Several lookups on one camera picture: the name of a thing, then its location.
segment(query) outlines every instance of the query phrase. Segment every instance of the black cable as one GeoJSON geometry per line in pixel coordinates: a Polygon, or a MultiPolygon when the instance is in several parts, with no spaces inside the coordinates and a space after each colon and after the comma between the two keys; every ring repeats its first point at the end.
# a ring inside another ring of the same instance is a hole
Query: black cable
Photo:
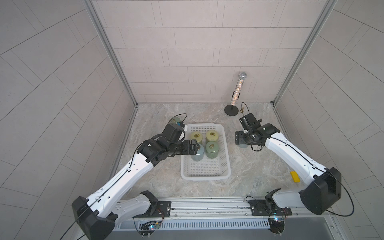
{"type": "MultiPolygon", "coordinates": [[[[134,153],[133,153],[133,156],[135,156],[135,153],[136,153],[136,151],[137,151],[137,149],[139,148],[141,146],[141,144],[139,144],[138,146],[137,146],[137,148],[136,148],[136,150],[134,151],[134,153]]],[[[65,231],[65,233],[62,235],[62,237],[59,239],[59,240],[62,240],[63,239],[63,237],[65,236],[65,234],[69,231],[69,229],[80,219],[80,217],[88,210],[88,209],[90,209],[102,196],[104,196],[104,194],[109,190],[109,189],[111,189],[111,187],[113,187],[124,175],[125,175],[125,173],[127,173],[127,172],[130,172],[131,170],[130,170],[130,168],[131,168],[131,166],[132,166],[132,163],[133,163],[133,157],[132,157],[132,160],[131,160],[131,164],[130,164],[130,166],[129,166],[129,170],[127,169],[107,190],[105,190],[104,192],[103,192],[103,194],[101,194],[101,196],[100,197],[98,197],[86,210],[84,210],[83,211],[83,213],[82,214],[80,214],[80,216],[78,217],[78,218],[76,218],[76,220],[71,224],[71,226],[69,226],[69,228],[65,231]]]]}
{"type": "Polygon", "coordinates": [[[261,148],[259,150],[254,150],[254,151],[255,152],[260,152],[261,150],[263,150],[263,145],[261,145],[261,148]]]}
{"type": "Polygon", "coordinates": [[[349,199],[351,200],[351,204],[352,204],[352,212],[350,213],[350,214],[348,214],[348,215],[341,215],[341,214],[336,214],[336,213],[334,213],[334,212],[331,212],[331,211],[329,211],[329,210],[326,210],[327,212],[330,212],[330,213],[332,213],[332,214],[334,214],[334,215],[337,215],[337,216],[341,216],[341,217],[349,217],[349,216],[351,216],[354,212],[355,212],[355,205],[353,204],[353,200],[352,200],[352,197],[351,197],[351,195],[349,194],[349,192],[348,192],[348,190],[347,190],[347,188],[331,173],[331,174],[329,174],[328,172],[324,172],[323,170],[321,170],[321,169],[319,169],[317,166],[315,166],[315,165],[313,165],[308,159],[306,159],[301,153],[299,153],[294,147],[292,147],[291,145],[289,145],[289,144],[287,144],[287,143],[285,143],[285,142],[283,142],[283,141],[281,141],[280,139],[277,139],[277,138],[274,138],[274,137],[271,137],[271,138],[273,138],[273,139],[275,139],[275,140],[278,140],[278,141],[280,141],[280,142],[282,142],[282,143],[284,143],[285,145],[287,145],[287,146],[290,146],[293,150],[295,150],[302,158],[304,158],[309,164],[311,164],[314,168],[316,168],[317,170],[319,170],[320,172],[323,172],[323,173],[325,173],[325,174],[327,174],[328,176],[331,176],[331,177],[333,177],[336,181],[338,181],[339,183],[340,183],[340,185],[344,188],[344,190],[347,192],[347,194],[348,194],[348,196],[349,196],[349,199]]]}
{"type": "Polygon", "coordinates": [[[82,237],[84,237],[85,236],[85,234],[83,235],[83,236],[81,236],[81,237],[79,237],[78,239],[76,239],[76,240],[79,240],[79,239],[81,239],[82,237]]]}

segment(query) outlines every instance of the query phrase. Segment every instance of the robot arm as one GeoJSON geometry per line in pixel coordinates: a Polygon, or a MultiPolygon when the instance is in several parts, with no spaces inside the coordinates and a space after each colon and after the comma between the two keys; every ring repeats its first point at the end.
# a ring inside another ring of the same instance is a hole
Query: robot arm
{"type": "Polygon", "coordinates": [[[160,161],[175,155],[195,155],[196,140],[184,140],[187,126],[169,123],[164,131],[144,141],[133,158],[111,180],[87,198],[72,203],[77,223],[90,240],[103,240],[116,224],[140,214],[153,215],[157,198],[149,191],[119,202],[123,195],[160,161]]]}

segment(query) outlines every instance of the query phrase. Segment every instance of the gray tile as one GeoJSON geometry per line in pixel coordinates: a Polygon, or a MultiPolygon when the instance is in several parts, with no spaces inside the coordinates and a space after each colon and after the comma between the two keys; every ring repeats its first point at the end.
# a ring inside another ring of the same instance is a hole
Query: gray tile
{"type": "Polygon", "coordinates": [[[67,152],[67,156],[85,165],[107,119],[94,108],[67,152]]]}
{"type": "Polygon", "coordinates": [[[3,186],[40,196],[79,130],[59,113],[3,186]]]}
{"type": "Polygon", "coordinates": [[[299,48],[270,48],[263,66],[290,67],[295,61],[299,51],[299,48]]]}
{"type": "Polygon", "coordinates": [[[316,161],[320,164],[326,164],[327,162],[331,161],[332,158],[331,156],[329,155],[329,153],[325,154],[324,156],[320,157],[319,159],[317,159],[316,161]]]}
{"type": "MultiPolygon", "coordinates": [[[[60,239],[60,237],[65,233],[65,231],[67,230],[67,228],[73,223],[74,221],[74,217],[73,216],[63,216],[61,215],[59,217],[59,220],[57,221],[56,223],[56,226],[55,228],[53,229],[52,233],[51,233],[51,236],[49,237],[50,240],[56,240],[56,239],[60,239]]],[[[73,234],[73,232],[75,231],[76,228],[72,227],[66,234],[65,236],[63,237],[63,240],[71,240],[71,236],[73,234]]]]}
{"type": "Polygon", "coordinates": [[[71,205],[68,205],[68,204],[65,204],[65,207],[61,213],[61,215],[64,215],[64,216],[68,216],[68,217],[73,217],[73,210],[72,210],[72,206],[71,205]]]}
{"type": "Polygon", "coordinates": [[[178,48],[229,48],[231,43],[231,28],[174,29],[178,48]]]}
{"type": "Polygon", "coordinates": [[[339,87],[377,124],[384,128],[383,83],[356,64],[340,81],[339,87]]]}
{"type": "Polygon", "coordinates": [[[213,65],[213,48],[169,48],[167,52],[170,66],[204,67],[213,65]]]}
{"type": "Polygon", "coordinates": [[[101,105],[109,114],[112,112],[112,109],[118,101],[122,91],[124,91],[124,87],[120,78],[116,75],[107,89],[105,89],[99,100],[101,105]]]}
{"type": "Polygon", "coordinates": [[[116,76],[116,70],[112,65],[111,59],[107,57],[100,63],[100,68],[103,71],[107,81],[110,83],[112,79],[116,76]]]}
{"type": "Polygon", "coordinates": [[[67,156],[64,156],[64,158],[63,158],[63,160],[61,161],[60,164],[65,166],[65,167],[67,167],[67,168],[69,168],[69,169],[71,169],[71,170],[74,170],[78,174],[81,174],[81,172],[84,169],[83,165],[81,165],[80,163],[77,163],[76,161],[70,159],[67,156]]]}
{"type": "Polygon", "coordinates": [[[296,129],[295,125],[293,124],[293,121],[292,121],[291,117],[289,116],[289,114],[288,114],[282,101],[278,102],[277,110],[279,111],[280,116],[281,116],[282,120],[284,121],[284,125],[288,131],[288,134],[292,135],[297,129],[296,129]]]}
{"type": "Polygon", "coordinates": [[[101,10],[106,26],[156,26],[151,1],[96,2],[101,10]]]}
{"type": "Polygon", "coordinates": [[[120,28],[126,48],[175,48],[173,28],[120,28]]]}
{"type": "Polygon", "coordinates": [[[319,16],[324,2],[288,1],[281,14],[278,27],[307,27],[311,28],[319,16]]]}
{"type": "Polygon", "coordinates": [[[306,56],[297,70],[297,75],[309,90],[312,91],[324,76],[324,72],[308,56],[306,56]]]}
{"type": "Polygon", "coordinates": [[[30,211],[30,209],[0,204],[0,212],[2,213],[0,217],[2,229],[0,231],[0,238],[14,239],[30,211]]]}
{"type": "Polygon", "coordinates": [[[123,65],[125,67],[163,67],[164,66],[163,57],[162,57],[160,48],[119,48],[118,52],[122,59],[123,65]]]}
{"type": "Polygon", "coordinates": [[[285,30],[286,28],[233,28],[230,47],[278,48],[285,30]]]}
{"type": "Polygon", "coordinates": [[[96,71],[93,71],[71,97],[67,105],[76,115],[85,121],[105,89],[106,86],[100,76],[96,71]]]}
{"type": "Polygon", "coordinates": [[[71,197],[68,199],[68,205],[72,204],[78,196],[88,197],[106,155],[107,152],[100,145],[96,144],[73,189],[71,197]]]}
{"type": "Polygon", "coordinates": [[[295,98],[297,104],[299,104],[301,110],[311,125],[325,113],[324,108],[304,84],[304,82],[300,83],[297,87],[293,97],[295,98]]]}
{"type": "Polygon", "coordinates": [[[278,2],[228,1],[223,27],[270,27],[278,2]]]}
{"type": "Polygon", "coordinates": [[[256,67],[261,53],[261,48],[221,48],[218,65],[256,67]]]}
{"type": "Polygon", "coordinates": [[[126,129],[128,127],[129,120],[131,119],[131,116],[132,116],[133,108],[134,108],[134,105],[133,105],[132,101],[129,101],[129,103],[128,103],[125,111],[124,111],[124,114],[121,118],[121,121],[119,123],[118,129],[116,130],[116,134],[113,137],[114,141],[116,141],[119,144],[122,143],[122,141],[123,141],[126,129]]]}
{"type": "Polygon", "coordinates": [[[71,16],[76,28],[79,30],[84,41],[88,43],[97,36],[97,31],[93,26],[91,18],[89,17],[87,10],[83,10],[75,15],[71,16]]]}
{"type": "Polygon", "coordinates": [[[104,46],[103,43],[101,42],[100,36],[95,37],[95,39],[93,39],[93,41],[95,42],[96,47],[97,47],[97,49],[99,50],[101,56],[102,56],[103,58],[108,57],[107,50],[105,49],[105,46],[104,46]]]}
{"type": "Polygon", "coordinates": [[[349,185],[353,193],[361,192],[378,186],[381,186],[381,184],[375,176],[364,178],[349,185]]]}
{"type": "Polygon", "coordinates": [[[381,142],[383,140],[384,133],[379,132],[355,146],[357,152],[360,154],[369,168],[373,171],[381,184],[384,184],[384,177],[380,171],[384,165],[382,161],[384,151],[381,142]]]}
{"type": "Polygon", "coordinates": [[[384,33],[370,28],[348,54],[353,60],[384,81],[384,33]]]}
{"type": "Polygon", "coordinates": [[[0,204],[32,209],[39,198],[33,195],[0,188],[0,204]]]}
{"type": "Polygon", "coordinates": [[[375,123],[372,123],[368,127],[361,130],[361,132],[359,132],[356,135],[354,135],[353,137],[351,137],[349,139],[349,142],[352,144],[352,146],[356,146],[359,143],[361,143],[362,141],[372,137],[373,135],[375,135],[376,133],[378,133],[380,131],[381,131],[380,128],[375,123]]]}
{"type": "Polygon", "coordinates": [[[262,83],[257,82],[253,94],[277,94],[281,83],[262,83]]]}
{"type": "Polygon", "coordinates": [[[44,80],[79,49],[76,37],[68,24],[62,21],[17,45],[12,52],[44,80]]]}
{"type": "Polygon", "coordinates": [[[112,143],[113,137],[115,136],[122,116],[123,112],[116,104],[100,134],[100,138],[109,146],[112,143]]]}
{"type": "Polygon", "coordinates": [[[336,83],[355,64],[348,56],[319,36],[307,55],[336,83]]]}
{"type": "Polygon", "coordinates": [[[0,22],[2,23],[0,27],[0,53],[11,49],[37,33],[11,0],[2,2],[0,22]]]}
{"type": "Polygon", "coordinates": [[[34,87],[39,86],[41,80],[11,50],[3,53],[1,57],[34,87]]]}
{"type": "Polygon", "coordinates": [[[325,112],[314,124],[312,124],[313,129],[316,131],[326,120],[330,118],[329,114],[325,112]]]}
{"type": "Polygon", "coordinates": [[[164,27],[215,27],[217,2],[160,1],[164,27]]]}
{"type": "Polygon", "coordinates": [[[5,117],[35,88],[0,58],[0,119],[5,117]]]}
{"type": "Polygon", "coordinates": [[[292,142],[295,144],[296,147],[298,147],[308,156],[311,156],[310,152],[307,149],[307,146],[305,146],[303,139],[301,138],[298,131],[295,131],[293,134],[291,134],[291,138],[292,138],[292,142]]]}
{"type": "Polygon", "coordinates": [[[13,0],[13,2],[38,33],[45,30],[24,0],[13,0]]]}
{"type": "Polygon", "coordinates": [[[95,43],[91,41],[61,65],[55,75],[75,93],[102,61],[95,43]]]}
{"type": "Polygon", "coordinates": [[[330,79],[317,92],[316,98],[347,138],[372,124],[372,120],[330,79]]]}
{"type": "Polygon", "coordinates": [[[355,194],[363,210],[371,220],[375,230],[378,232],[381,238],[384,237],[384,221],[381,218],[377,218],[384,213],[384,210],[380,207],[384,201],[384,188],[375,187],[366,191],[358,192],[355,194]]]}
{"type": "Polygon", "coordinates": [[[273,82],[279,67],[241,67],[240,70],[247,73],[246,82],[273,82]]]}
{"type": "Polygon", "coordinates": [[[84,5],[76,0],[68,0],[65,2],[60,0],[29,0],[26,1],[26,3],[45,28],[84,9],[84,5]]]}
{"type": "Polygon", "coordinates": [[[149,72],[154,83],[188,82],[187,67],[150,67],[149,72]]]}
{"type": "Polygon", "coordinates": [[[64,113],[67,117],[69,117],[80,128],[83,126],[84,121],[78,115],[76,115],[76,113],[72,109],[70,109],[67,105],[63,107],[61,112],[64,113]]]}
{"type": "Polygon", "coordinates": [[[15,239],[48,239],[78,178],[59,165],[15,239]]]}
{"type": "Polygon", "coordinates": [[[299,105],[296,100],[293,98],[292,94],[289,91],[285,91],[281,97],[281,101],[284,103],[284,106],[289,114],[289,117],[292,117],[294,113],[299,109],[299,105]]]}
{"type": "Polygon", "coordinates": [[[362,227],[351,227],[349,228],[349,230],[351,230],[351,233],[355,238],[359,238],[359,237],[373,238],[373,237],[379,236],[372,225],[362,226],[362,227]]]}
{"type": "Polygon", "coordinates": [[[373,175],[331,118],[325,121],[316,130],[316,133],[347,183],[356,182],[373,175]]]}
{"type": "Polygon", "coordinates": [[[287,28],[279,48],[301,48],[311,28],[287,28]]]}
{"type": "Polygon", "coordinates": [[[0,159],[19,164],[71,96],[55,75],[41,83],[0,122],[0,159]]]}
{"type": "Polygon", "coordinates": [[[108,151],[109,145],[106,144],[101,138],[97,140],[97,144],[100,145],[105,151],[108,151]]]}
{"type": "Polygon", "coordinates": [[[72,33],[76,37],[77,41],[79,42],[80,46],[83,47],[85,46],[86,42],[84,41],[83,37],[81,36],[79,30],[77,29],[76,25],[74,24],[72,18],[67,18],[65,22],[68,24],[70,27],[72,33]]]}
{"type": "Polygon", "coordinates": [[[323,143],[313,130],[304,113],[300,113],[293,123],[295,124],[297,131],[299,132],[313,159],[318,159],[327,153],[323,143]]]}
{"type": "Polygon", "coordinates": [[[361,22],[353,18],[340,12],[332,11],[319,35],[342,51],[361,25],[361,22]]]}
{"type": "Polygon", "coordinates": [[[381,0],[351,1],[346,14],[380,31],[384,31],[383,7],[384,3],[381,0]]]}
{"type": "Polygon", "coordinates": [[[0,160],[0,185],[11,175],[16,166],[0,160]]]}

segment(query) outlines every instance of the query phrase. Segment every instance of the metal frame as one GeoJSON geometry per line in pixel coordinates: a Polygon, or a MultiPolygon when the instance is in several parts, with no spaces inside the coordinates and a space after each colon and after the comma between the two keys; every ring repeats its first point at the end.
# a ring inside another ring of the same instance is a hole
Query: metal frame
{"type": "Polygon", "coordinates": [[[107,34],[104,31],[103,25],[100,22],[99,17],[97,16],[96,10],[92,4],[91,0],[83,0],[84,1],[84,6],[91,17],[91,21],[93,22],[93,25],[96,28],[97,33],[100,36],[101,42],[103,43],[105,49],[107,50],[108,56],[111,58],[113,67],[115,68],[118,76],[120,77],[120,80],[123,82],[123,85],[125,89],[128,91],[129,96],[132,99],[132,102],[134,103],[135,106],[137,106],[137,101],[132,93],[131,88],[128,85],[127,78],[124,75],[124,72],[122,71],[122,68],[119,64],[119,61],[115,55],[115,52],[113,51],[113,48],[111,46],[111,43],[108,39],[107,34]]]}
{"type": "Polygon", "coordinates": [[[337,0],[328,0],[324,7],[323,10],[321,11],[319,17],[317,18],[309,36],[307,37],[307,40],[305,41],[303,47],[301,48],[299,54],[296,57],[295,62],[293,63],[290,71],[288,72],[287,77],[285,78],[279,92],[277,93],[275,99],[273,100],[273,105],[276,105],[285,90],[287,89],[289,83],[291,82],[292,78],[294,77],[295,73],[299,69],[301,63],[303,62],[305,56],[307,55],[309,49],[311,48],[314,40],[316,39],[317,35],[319,34],[321,28],[323,27],[324,23],[327,21],[329,15],[331,14],[333,10],[333,6],[336,4],[337,0]]]}

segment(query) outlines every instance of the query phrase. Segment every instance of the basket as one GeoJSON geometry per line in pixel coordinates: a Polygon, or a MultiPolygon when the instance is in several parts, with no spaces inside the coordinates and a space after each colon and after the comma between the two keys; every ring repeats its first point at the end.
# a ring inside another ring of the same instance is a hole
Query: basket
{"type": "Polygon", "coordinates": [[[226,179],[231,175],[231,167],[229,165],[227,140],[225,139],[224,127],[215,123],[195,123],[188,124],[185,133],[185,139],[190,139],[190,134],[199,131],[203,134],[202,145],[205,148],[207,139],[205,134],[209,130],[216,130],[219,133],[218,144],[219,153],[215,158],[208,158],[204,153],[204,157],[200,161],[194,161],[191,156],[181,156],[181,177],[187,180],[205,181],[226,179]]]}

